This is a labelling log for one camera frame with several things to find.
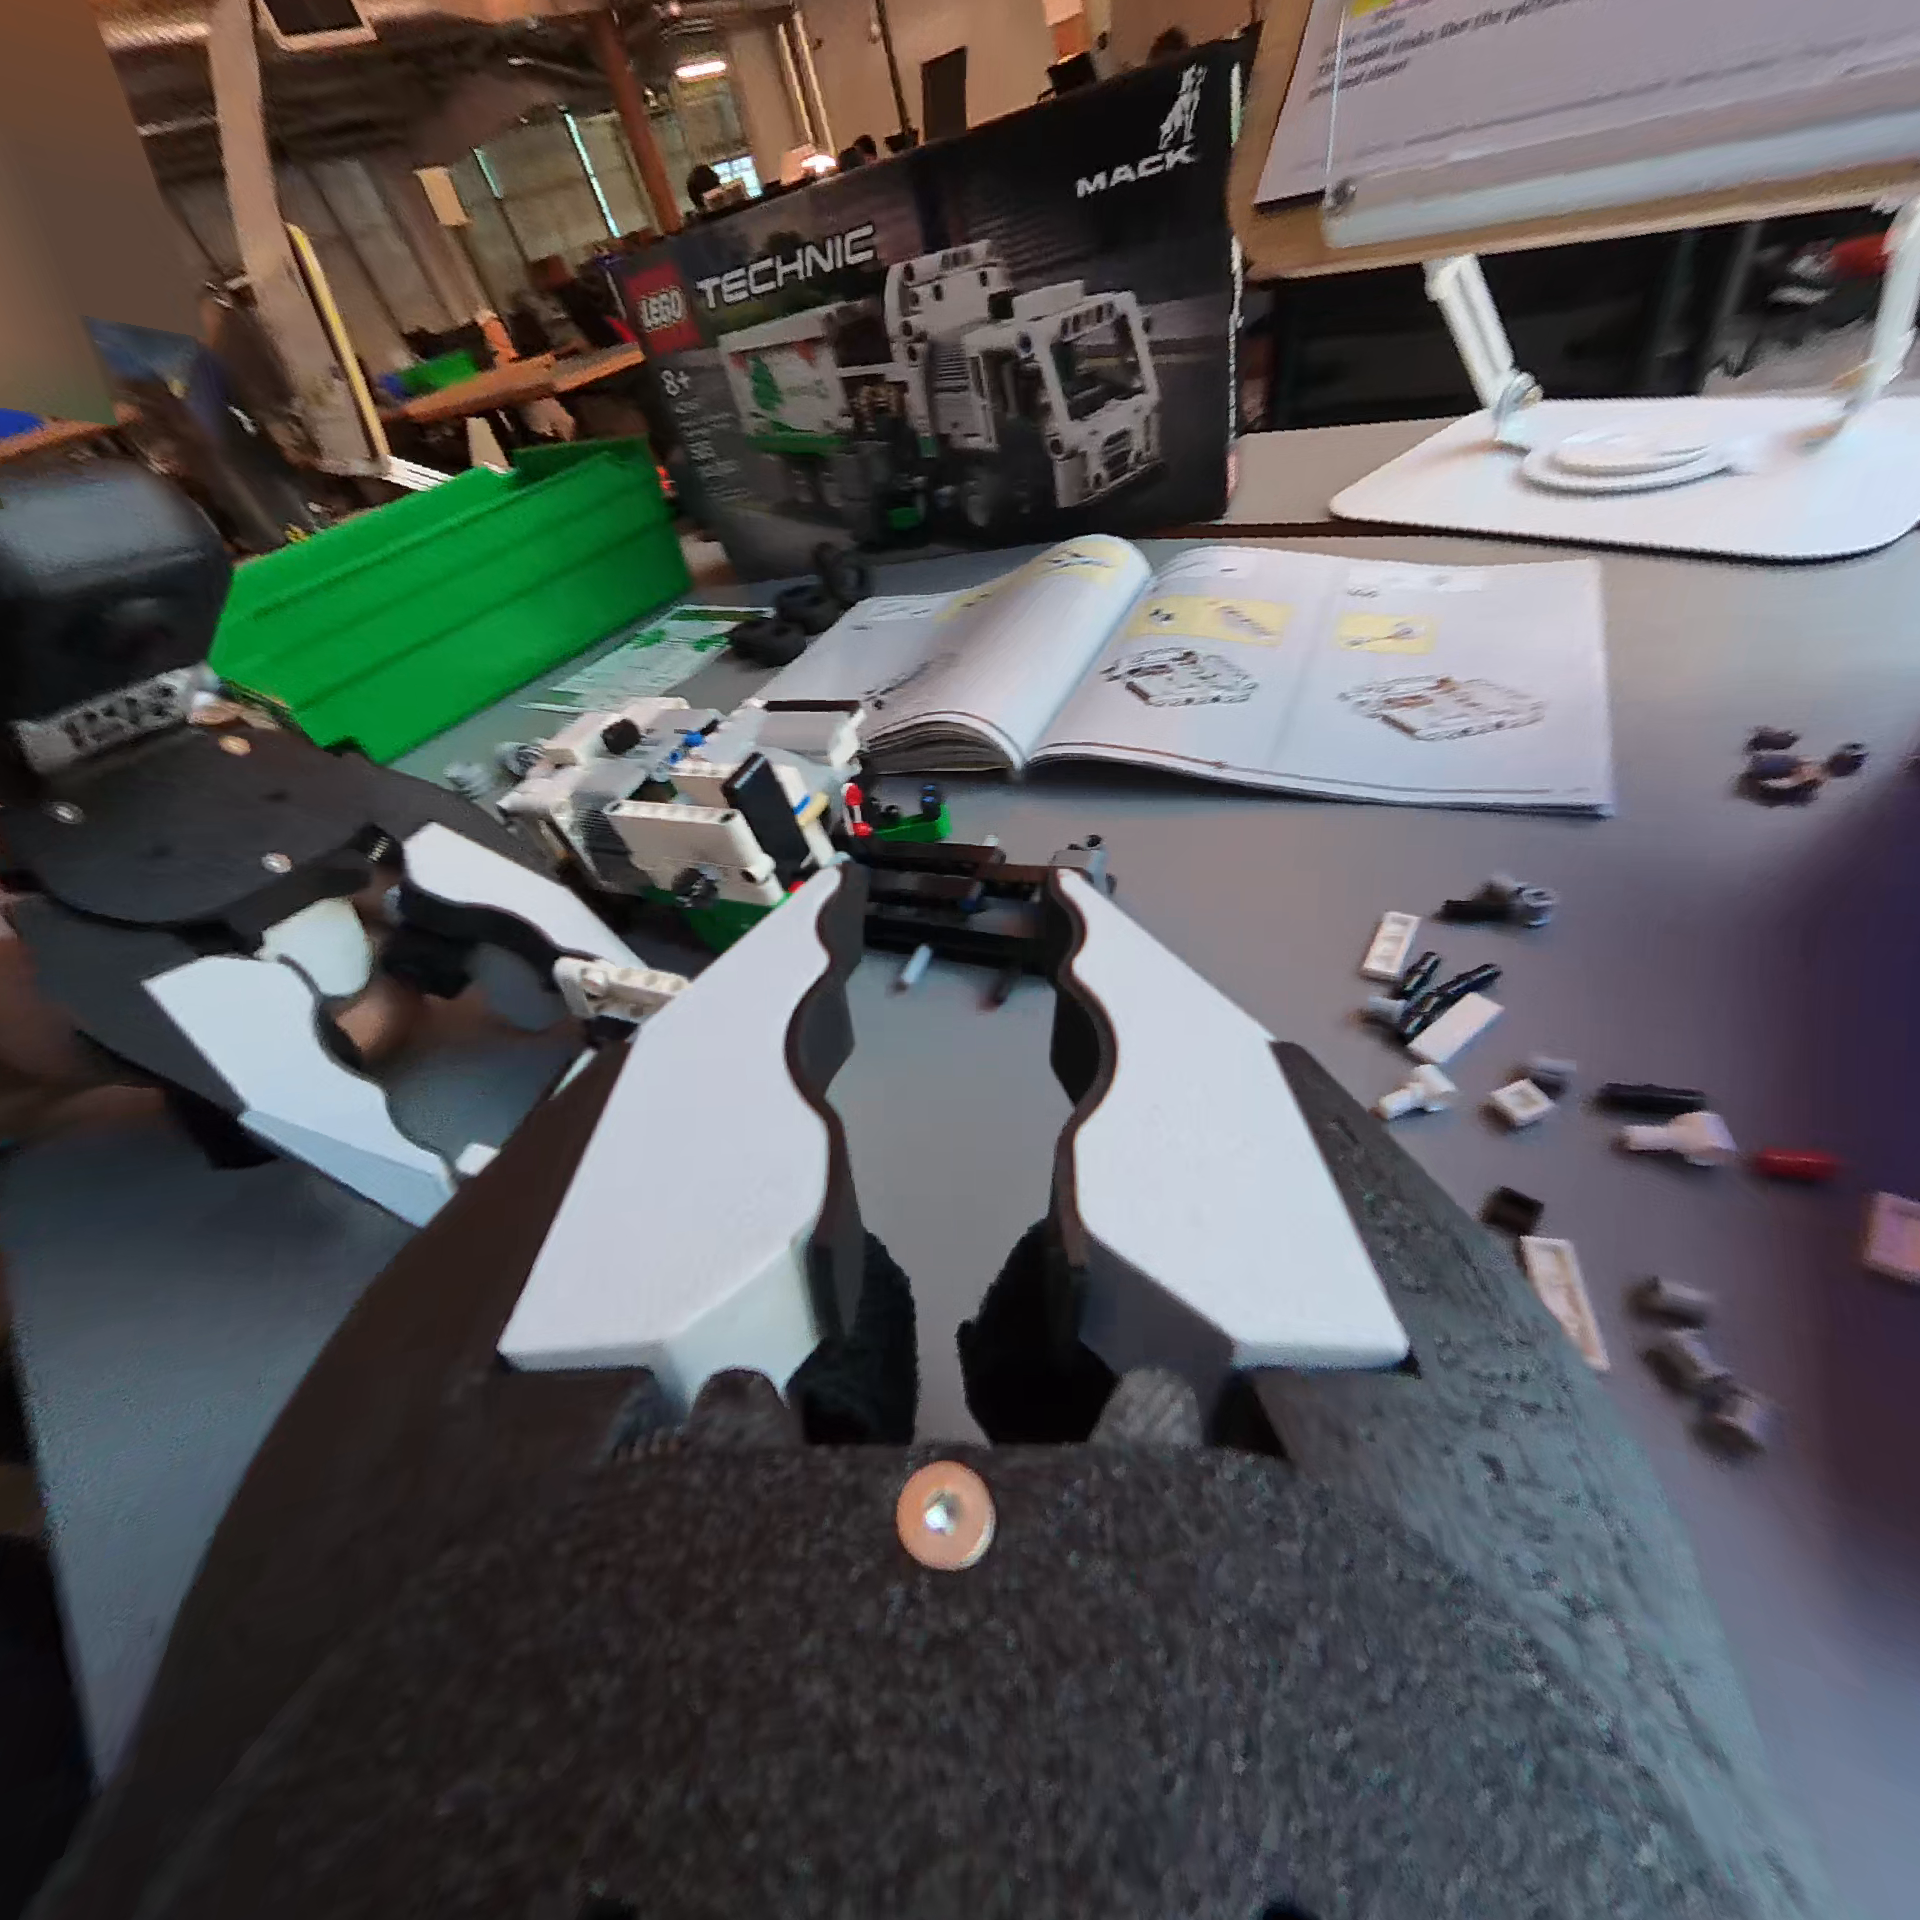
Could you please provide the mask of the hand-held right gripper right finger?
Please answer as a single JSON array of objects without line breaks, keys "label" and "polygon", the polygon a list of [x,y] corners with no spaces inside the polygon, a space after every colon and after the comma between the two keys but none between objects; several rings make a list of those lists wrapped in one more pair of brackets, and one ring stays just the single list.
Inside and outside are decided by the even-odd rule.
[{"label": "hand-held right gripper right finger", "polygon": [[1048,871],[1044,931],[1067,1332],[1117,1379],[1400,1367],[1273,1034],[1078,870]]}]

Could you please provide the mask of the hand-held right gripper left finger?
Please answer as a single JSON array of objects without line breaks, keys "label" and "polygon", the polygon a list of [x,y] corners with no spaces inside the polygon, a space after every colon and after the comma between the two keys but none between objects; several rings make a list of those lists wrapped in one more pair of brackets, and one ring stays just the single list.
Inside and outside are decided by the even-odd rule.
[{"label": "hand-held right gripper left finger", "polygon": [[788,1392],[860,1299],[865,1230],[830,1089],[853,1059],[867,879],[827,870],[641,1021],[498,1332],[514,1372]]}]

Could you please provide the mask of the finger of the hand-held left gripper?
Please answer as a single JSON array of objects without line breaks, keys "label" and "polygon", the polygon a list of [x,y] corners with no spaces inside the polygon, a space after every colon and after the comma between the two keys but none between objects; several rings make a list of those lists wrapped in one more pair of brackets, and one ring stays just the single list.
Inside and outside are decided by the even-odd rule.
[{"label": "finger of the hand-held left gripper", "polygon": [[479,943],[504,947],[539,970],[562,953],[643,967],[558,879],[444,823],[410,830],[398,843],[382,972],[433,999],[477,996],[494,1015],[466,972],[466,958]]},{"label": "finger of the hand-held left gripper", "polygon": [[145,994],[229,1092],[237,1126],[406,1225],[428,1225],[458,1181],[410,1140],[335,1034],[333,1003],[373,984],[357,912],[296,912],[256,953],[204,953],[145,980]]}]

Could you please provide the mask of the white lego sub-assembly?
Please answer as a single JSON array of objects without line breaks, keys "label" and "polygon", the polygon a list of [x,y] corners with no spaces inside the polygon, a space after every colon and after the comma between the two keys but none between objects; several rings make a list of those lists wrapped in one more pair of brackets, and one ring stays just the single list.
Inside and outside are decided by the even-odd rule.
[{"label": "white lego sub-assembly", "polygon": [[466,972],[494,1015],[521,1031],[558,1031],[568,1041],[539,1103],[568,1092],[605,1051],[623,1051],[635,1031],[690,988],[684,972],[621,967],[607,958],[562,953],[549,970],[479,943]]}]

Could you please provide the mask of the white and green lego truck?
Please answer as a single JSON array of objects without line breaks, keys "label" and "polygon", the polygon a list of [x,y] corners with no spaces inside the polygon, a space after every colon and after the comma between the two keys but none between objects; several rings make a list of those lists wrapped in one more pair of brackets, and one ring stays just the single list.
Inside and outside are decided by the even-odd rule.
[{"label": "white and green lego truck", "polygon": [[899,953],[899,985],[931,961],[982,967],[1001,1003],[1048,970],[1051,871],[1117,883],[1096,837],[1051,863],[1011,863],[952,837],[948,793],[886,802],[860,701],[751,700],[729,713],[680,695],[591,708],[539,741],[495,813],[570,879],[673,912],[713,953],[735,947],[804,883],[853,863],[867,875],[865,947]]}]

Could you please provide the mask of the scattered small lego pieces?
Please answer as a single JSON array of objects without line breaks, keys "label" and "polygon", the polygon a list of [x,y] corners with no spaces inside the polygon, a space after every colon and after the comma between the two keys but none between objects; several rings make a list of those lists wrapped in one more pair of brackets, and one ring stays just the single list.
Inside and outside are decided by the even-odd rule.
[{"label": "scattered small lego pieces", "polygon": [[1502,1019],[1410,1151],[1467,1206],[1542,1201],[1578,1246],[1618,1379],[1656,1337],[1629,1303],[1709,1297],[1709,1351],[1781,1406],[1786,1451],[1853,1502],[1917,1484],[1917,1285],[1863,1267],[1872,1194],[1917,1200],[1917,766],[1807,808],[1695,802],[1570,830],[1615,855],[1502,958]]}]

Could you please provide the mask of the dark lego set box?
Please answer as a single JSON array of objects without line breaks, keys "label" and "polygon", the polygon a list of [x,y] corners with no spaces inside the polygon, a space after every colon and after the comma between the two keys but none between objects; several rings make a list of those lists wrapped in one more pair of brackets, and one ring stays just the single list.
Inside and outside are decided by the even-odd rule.
[{"label": "dark lego set box", "polygon": [[1243,64],[1205,43],[615,271],[737,579],[1224,512]]}]

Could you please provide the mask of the person's left hand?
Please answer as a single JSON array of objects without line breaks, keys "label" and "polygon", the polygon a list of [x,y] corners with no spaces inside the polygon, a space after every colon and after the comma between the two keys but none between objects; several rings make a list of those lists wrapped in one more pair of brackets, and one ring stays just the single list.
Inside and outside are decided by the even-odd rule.
[{"label": "person's left hand", "polygon": [[357,996],[322,999],[322,1012],[362,1072],[394,1063],[422,1021],[422,996],[394,977],[373,972]]}]

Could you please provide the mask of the green and white sticker sheet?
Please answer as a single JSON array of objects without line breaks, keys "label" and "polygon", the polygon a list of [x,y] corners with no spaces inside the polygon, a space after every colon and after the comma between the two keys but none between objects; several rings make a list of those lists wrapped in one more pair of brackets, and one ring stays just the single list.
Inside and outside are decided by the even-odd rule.
[{"label": "green and white sticker sheet", "polygon": [[615,638],[594,660],[570,666],[545,689],[518,691],[516,704],[542,716],[621,708],[670,695],[723,657],[737,624],[758,618],[740,604],[676,604]]}]

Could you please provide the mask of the green plastic bin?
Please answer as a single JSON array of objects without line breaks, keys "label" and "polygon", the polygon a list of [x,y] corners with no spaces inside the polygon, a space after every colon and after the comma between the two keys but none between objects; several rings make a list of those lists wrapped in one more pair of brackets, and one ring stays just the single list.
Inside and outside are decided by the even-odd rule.
[{"label": "green plastic bin", "polygon": [[209,666],[393,764],[690,589],[643,442],[521,446],[237,566]]}]

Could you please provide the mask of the open instruction booklet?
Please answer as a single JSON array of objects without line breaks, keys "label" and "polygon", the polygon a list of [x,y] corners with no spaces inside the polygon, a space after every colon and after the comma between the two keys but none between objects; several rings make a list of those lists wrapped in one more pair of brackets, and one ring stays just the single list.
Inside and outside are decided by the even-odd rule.
[{"label": "open instruction booklet", "polygon": [[1298,800],[1605,817],[1597,562],[1427,566],[1058,541],[948,596],[873,596],[765,689],[863,708],[867,764],[1112,764]]}]

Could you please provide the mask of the white document stand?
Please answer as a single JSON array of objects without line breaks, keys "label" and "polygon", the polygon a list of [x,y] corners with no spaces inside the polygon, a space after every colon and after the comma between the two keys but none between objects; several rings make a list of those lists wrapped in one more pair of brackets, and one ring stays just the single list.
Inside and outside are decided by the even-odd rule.
[{"label": "white document stand", "polygon": [[[1812,394],[1546,400],[1481,276],[1860,206],[1880,298]],[[1229,215],[1258,277],[1419,269],[1473,384],[1332,520],[1726,562],[1917,528],[1917,5],[1270,5]]]}]

